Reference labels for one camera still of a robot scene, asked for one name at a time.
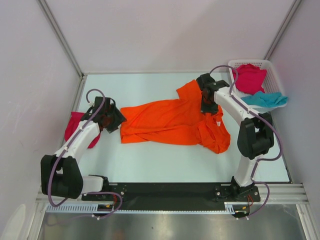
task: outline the white table surface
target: white table surface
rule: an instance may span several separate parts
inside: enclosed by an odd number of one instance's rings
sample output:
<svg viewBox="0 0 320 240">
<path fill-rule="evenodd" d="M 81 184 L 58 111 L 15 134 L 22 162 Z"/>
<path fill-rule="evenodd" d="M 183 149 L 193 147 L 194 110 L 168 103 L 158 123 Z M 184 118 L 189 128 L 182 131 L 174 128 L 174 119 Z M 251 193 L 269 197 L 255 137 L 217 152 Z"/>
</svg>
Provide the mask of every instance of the white table surface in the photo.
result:
<svg viewBox="0 0 320 240">
<path fill-rule="evenodd" d="M 116 101 L 117 107 L 138 106 L 153 101 L 177 99 L 176 89 L 196 79 L 200 73 L 144 73 L 144 74 L 91 74 L 87 76 L 78 111 L 86 112 L 89 105 L 86 93 L 100 89 L 106 97 Z M 213 73 L 217 81 L 228 80 L 227 73 Z M 98 92 L 89 95 L 94 101 Z M 229 149 L 216 154 L 201 146 L 170 145 L 157 142 L 121 144 L 120 130 L 101 133 L 97 145 L 87 149 L 79 168 L 85 175 L 103 175 L 110 182 L 230 182 L 235 175 L 241 154 L 237 147 L 239 126 L 224 111 L 223 122 L 231 134 Z M 278 155 L 276 143 L 266 155 Z M 257 181 L 288 182 L 289 177 L 282 158 L 261 162 Z"/>
</svg>

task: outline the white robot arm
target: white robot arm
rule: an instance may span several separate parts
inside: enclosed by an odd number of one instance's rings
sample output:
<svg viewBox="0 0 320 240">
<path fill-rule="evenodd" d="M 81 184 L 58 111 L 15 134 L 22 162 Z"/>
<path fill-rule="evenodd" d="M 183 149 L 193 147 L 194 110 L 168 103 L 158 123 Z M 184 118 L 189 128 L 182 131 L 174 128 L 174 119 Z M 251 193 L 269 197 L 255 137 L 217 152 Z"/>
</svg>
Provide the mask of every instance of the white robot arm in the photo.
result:
<svg viewBox="0 0 320 240">
<path fill-rule="evenodd" d="M 220 105 L 240 127 L 237 146 L 241 159 L 236 174 L 231 179 L 231 186 L 234 196 L 248 192 L 254 187 L 257 160 L 267 154 L 274 145 L 274 133 L 264 123 L 266 121 L 272 125 L 272 117 L 269 113 L 260 114 L 250 108 L 230 91 L 230 86 L 224 80 L 215 81 L 209 73 L 205 73 L 196 81 L 202 91 L 201 111 L 216 114 Z"/>
<path fill-rule="evenodd" d="M 124 121 L 126 118 L 117 109 L 113 99 L 106 97 L 104 100 L 103 97 L 96 97 L 94 105 L 83 115 L 69 140 L 53 155 L 45 155 L 42 158 L 42 193 L 76 199 L 81 194 L 100 192 L 104 186 L 108 186 L 107 177 L 82 176 L 78 164 L 89 144 L 103 129 L 112 133 Z"/>
</svg>

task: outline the clothing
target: clothing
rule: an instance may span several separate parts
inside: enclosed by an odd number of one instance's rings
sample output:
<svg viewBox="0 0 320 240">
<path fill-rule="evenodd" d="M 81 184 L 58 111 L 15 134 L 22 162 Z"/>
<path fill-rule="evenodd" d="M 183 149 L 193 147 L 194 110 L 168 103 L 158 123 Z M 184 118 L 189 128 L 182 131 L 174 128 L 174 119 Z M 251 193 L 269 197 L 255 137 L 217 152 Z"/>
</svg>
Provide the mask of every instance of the clothing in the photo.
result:
<svg viewBox="0 0 320 240">
<path fill-rule="evenodd" d="M 267 70 L 260 69 L 252 64 L 241 65 L 236 70 L 239 76 L 235 86 L 239 91 L 251 95 L 259 91 L 265 92 L 261 85 L 267 76 Z"/>
<path fill-rule="evenodd" d="M 263 93 L 258 91 L 253 96 L 245 96 L 241 98 L 246 104 L 257 105 L 261 107 L 273 108 L 284 105 L 288 101 L 287 96 L 282 96 L 281 92 Z"/>
<path fill-rule="evenodd" d="M 72 134 L 74 134 L 74 132 L 77 130 L 83 115 L 84 115 L 83 112 L 76 112 L 76 111 L 71 112 L 71 118 L 64 132 L 65 141 L 68 141 L 68 139 L 72 136 Z M 92 140 L 92 142 L 88 146 L 88 149 L 92 149 L 97 144 L 99 139 L 100 139 L 100 133 L 95 139 Z"/>
<path fill-rule="evenodd" d="M 230 145 L 230 134 L 222 122 L 222 108 L 218 106 L 215 115 L 201 113 L 202 92 L 196 80 L 179 88 L 177 93 L 179 99 L 121 108 L 127 119 L 121 125 L 121 142 L 201 144 L 217 154 L 225 152 Z"/>
</svg>

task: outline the white basket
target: white basket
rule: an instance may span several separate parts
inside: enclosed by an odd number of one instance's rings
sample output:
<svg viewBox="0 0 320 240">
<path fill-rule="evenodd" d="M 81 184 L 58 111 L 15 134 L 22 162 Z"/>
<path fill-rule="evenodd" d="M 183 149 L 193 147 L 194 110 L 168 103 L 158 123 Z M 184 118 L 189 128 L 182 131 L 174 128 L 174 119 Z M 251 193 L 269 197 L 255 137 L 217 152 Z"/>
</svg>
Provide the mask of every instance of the white basket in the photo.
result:
<svg viewBox="0 0 320 240">
<path fill-rule="evenodd" d="M 259 59 L 239 59 L 239 60 L 231 60 L 228 63 L 229 66 L 234 68 L 238 68 L 241 65 L 245 65 L 245 64 L 252 64 L 256 67 L 259 67 L 260 69 L 266 69 L 266 77 L 262 84 L 262 87 L 266 94 L 280 92 L 283 96 L 285 96 L 285 91 L 281 85 L 280 78 L 270 61 L 259 60 Z M 234 75 L 232 73 L 231 68 L 229 68 L 229 72 L 230 72 L 231 82 L 233 83 L 235 79 L 234 79 Z M 250 96 L 250 94 L 246 94 L 244 92 L 239 91 L 236 86 L 234 86 L 232 90 L 234 94 L 240 98 Z M 283 104 L 281 106 L 275 106 L 275 107 L 262 107 L 257 105 L 250 105 L 250 107 L 261 113 L 266 113 L 266 112 L 272 111 L 273 109 L 284 107 L 285 105 L 287 104 Z"/>
</svg>

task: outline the blue cloth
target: blue cloth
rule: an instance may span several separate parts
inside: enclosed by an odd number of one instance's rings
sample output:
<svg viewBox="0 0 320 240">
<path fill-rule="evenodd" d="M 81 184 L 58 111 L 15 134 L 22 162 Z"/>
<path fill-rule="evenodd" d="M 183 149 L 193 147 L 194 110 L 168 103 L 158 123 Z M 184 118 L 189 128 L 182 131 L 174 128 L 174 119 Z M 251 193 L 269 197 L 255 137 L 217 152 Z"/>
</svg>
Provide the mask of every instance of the blue cloth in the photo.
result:
<svg viewBox="0 0 320 240">
<path fill-rule="evenodd" d="M 245 96 L 241 99 L 248 105 L 272 108 L 286 104 L 288 97 L 282 96 L 281 92 L 263 93 L 262 91 L 258 91 L 252 96 Z"/>
</svg>

